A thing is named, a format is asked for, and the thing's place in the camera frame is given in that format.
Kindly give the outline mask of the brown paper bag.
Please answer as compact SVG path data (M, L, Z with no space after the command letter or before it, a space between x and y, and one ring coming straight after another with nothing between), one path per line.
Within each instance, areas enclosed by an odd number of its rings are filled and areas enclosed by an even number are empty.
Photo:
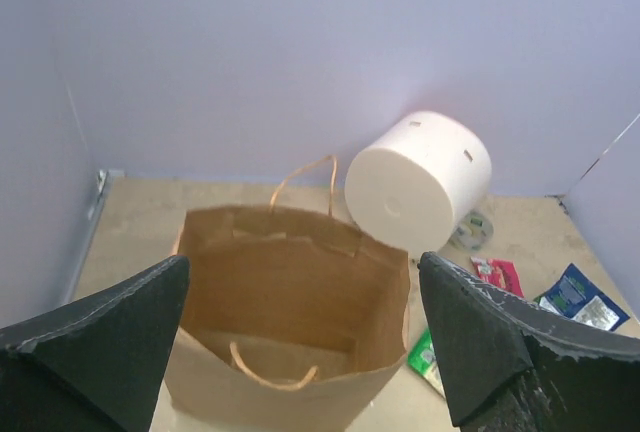
M407 357L408 254L331 211L191 209L173 406L251 431L343 431Z

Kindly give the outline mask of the red snack packet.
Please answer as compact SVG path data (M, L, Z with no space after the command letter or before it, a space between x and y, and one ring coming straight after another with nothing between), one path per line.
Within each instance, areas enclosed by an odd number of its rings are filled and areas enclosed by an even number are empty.
M521 298L524 297L519 275L512 262L478 257L471 257L470 261L481 280Z

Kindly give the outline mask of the large green chips bag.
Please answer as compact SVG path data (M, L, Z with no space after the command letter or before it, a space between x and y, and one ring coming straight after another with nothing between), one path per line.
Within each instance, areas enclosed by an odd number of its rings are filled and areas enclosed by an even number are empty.
M435 357L432 334L426 328L409 352L407 363L409 367L425 379L430 386L442 397L445 397L444 387L439 367Z

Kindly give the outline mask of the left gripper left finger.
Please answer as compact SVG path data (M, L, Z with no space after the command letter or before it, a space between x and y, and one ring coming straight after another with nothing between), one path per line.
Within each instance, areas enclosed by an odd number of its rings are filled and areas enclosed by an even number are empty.
M189 281L174 255L3 328L2 430L149 430Z

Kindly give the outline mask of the dark blue chips bag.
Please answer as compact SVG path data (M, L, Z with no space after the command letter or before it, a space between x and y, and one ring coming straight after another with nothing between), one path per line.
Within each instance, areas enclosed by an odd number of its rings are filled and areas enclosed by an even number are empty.
M573 263L534 302L548 312L609 332L616 331L630 319L618 304Z

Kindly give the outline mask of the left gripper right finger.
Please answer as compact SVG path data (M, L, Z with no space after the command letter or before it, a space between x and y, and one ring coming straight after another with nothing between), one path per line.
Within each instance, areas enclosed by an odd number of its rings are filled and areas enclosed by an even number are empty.
M638 430L638 339L555 315L433 252L418 269L453 426Z

